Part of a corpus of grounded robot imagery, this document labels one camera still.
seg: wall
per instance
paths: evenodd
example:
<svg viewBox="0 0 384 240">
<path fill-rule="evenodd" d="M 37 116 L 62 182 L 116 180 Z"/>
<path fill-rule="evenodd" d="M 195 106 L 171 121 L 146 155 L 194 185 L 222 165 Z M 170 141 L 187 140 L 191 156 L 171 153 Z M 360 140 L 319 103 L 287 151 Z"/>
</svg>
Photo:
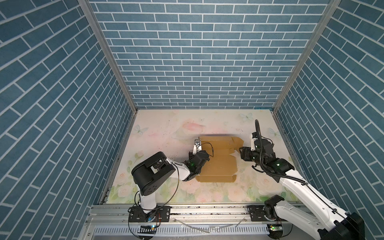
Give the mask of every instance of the wall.
<svg viewBox="0 0 384 240">
<path fill-rule="evenodd" d="M 131 110 L 76 0 L 0 1 L 0 239 L 72 239 Z"/>
<path fill-rule="evenodd" d="M 139 108 L 271 108 L 328 1 L 91 3 Z"/>
<path fill-rule="evenodd" d="M 384 1 L 342 0 L 278 110 L 307 179 L 384 226 Z"/>
</svg>

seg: flattened cardboard box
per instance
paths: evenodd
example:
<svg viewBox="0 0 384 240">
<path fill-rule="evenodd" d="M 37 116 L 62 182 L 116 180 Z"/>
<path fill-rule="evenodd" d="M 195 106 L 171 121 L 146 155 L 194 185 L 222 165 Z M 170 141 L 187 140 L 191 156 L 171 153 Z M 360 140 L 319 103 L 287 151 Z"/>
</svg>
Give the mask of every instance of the flattened cardboard box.
<svg viewBox="0 0 384 240">
<path fill-rule="evenodd" d="M 199 182 L 234 182 L 236 180 L 237 163 L 236 158 L 230 154 L 243 146 L 244 141 L 239 137 L 230 136 L 202 136 L 200 137 L 202 150 L 212 155 L 209 161 L 201 169 L 201 173 L 196 176 Z"/>
</svg>

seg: floral tabletop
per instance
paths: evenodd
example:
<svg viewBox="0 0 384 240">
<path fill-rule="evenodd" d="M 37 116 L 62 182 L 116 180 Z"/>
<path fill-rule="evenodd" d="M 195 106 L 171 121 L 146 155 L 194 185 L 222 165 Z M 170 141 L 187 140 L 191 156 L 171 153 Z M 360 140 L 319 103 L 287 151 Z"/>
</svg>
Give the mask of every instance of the floral tabletop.
<svg viewBox="0 0 384 240">
<path fill-rule="evenodd" d="M 133 203 L 138 189 L 131 169 L 159 151 L 169 159 L 183 162 L 192 151 L 194 139 L 213 134 L 237 136 L 244 140 L 244 146 L 250 146 L 249 137 L 255 131 L 255 119 L 259 120 L 262 135 L 275 144 L 276 156 L 293 164 L 269 110 L 139 110 L 107 203 Z M 179 189 L 170 202 L 258 202 L 275 194 L 288 201 L 298 201 L 271 177 L 253 170 L 253 162 L 243 161 L 238 152 L 232 155 L 237 159 L 235 182 L 180 181 Z M 156 191 L 156 201 L 168 201 L 176 186 L 177 179 L 168 179 Z"/>
</svg>

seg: blue brick wall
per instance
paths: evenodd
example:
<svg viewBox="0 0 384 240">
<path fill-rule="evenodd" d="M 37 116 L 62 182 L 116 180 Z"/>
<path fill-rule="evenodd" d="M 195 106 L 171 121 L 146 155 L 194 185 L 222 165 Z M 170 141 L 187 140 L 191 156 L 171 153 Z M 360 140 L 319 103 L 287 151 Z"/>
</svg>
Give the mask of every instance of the blue brick wall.
<svg viewBox="0 0 384 240">
<path fill-rule="evenodd" d="M 329 0 L 91 0 L 139 108 L 271 108 Z"/>
<path fill-rule="evenodd" d="M 132 111 L 77 0 L 0 1 L 0 239 L 73 239 Z"/>
<path fill-rule="evenodd" d="M 311 184 L 384 226 L 384 1 L 342 0 L 278 117 Z"/>
</svg>

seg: brown cardboard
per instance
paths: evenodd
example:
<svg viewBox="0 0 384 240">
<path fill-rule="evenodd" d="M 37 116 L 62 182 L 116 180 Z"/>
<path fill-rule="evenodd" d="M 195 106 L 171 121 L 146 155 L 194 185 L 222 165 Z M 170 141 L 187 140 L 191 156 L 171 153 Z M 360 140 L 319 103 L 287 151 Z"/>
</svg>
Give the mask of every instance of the brown cardboard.
<svg viewBox="0 0 384 240">
<path fill-rule="evenodd" d="M 202 136 L 201 143 L 210 142 L 214 148 L 214 156 L 209 157 L 196 176 L 199 182 L 234 182 L 236 180 L 237 163 L 236 158 L 230 154 L 243 146 L 244 141 L 239 137 L 230 136 Z M 202 150 L 212 155 L 212 148 L 209 144 L 203 144 Z"/>
</svg>

